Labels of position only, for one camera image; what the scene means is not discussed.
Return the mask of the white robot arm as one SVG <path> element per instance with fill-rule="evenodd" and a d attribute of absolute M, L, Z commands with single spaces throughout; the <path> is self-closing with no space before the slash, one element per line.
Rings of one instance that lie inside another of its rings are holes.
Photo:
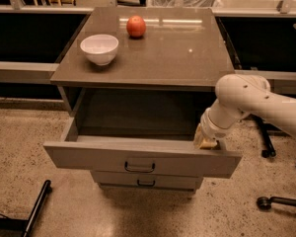
<path fill-rule="evenodd" d="M 216 100 L 205 110 L 194 135 L 194 147 L 213 148 L 233 125 L 254 115 L 296 138 L 296 99 L 272 93 L 268 81 L 255 75 L 230 74 L 215 86 Z"/>

